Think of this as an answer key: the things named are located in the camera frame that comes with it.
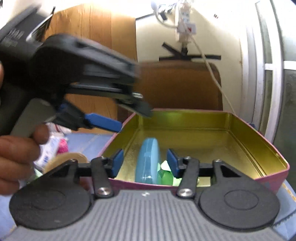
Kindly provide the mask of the person's left hand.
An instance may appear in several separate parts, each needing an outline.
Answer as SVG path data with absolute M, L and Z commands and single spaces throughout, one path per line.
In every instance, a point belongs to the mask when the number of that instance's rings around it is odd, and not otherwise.
M 47 125 L 35 128 L 32 137 L 1 136 L 0 187 L 1 195 L 11 195 L 20 188 L 20 180 L 34 174 L 33 162 L 40 156 L 40 145 L 49 140 Z

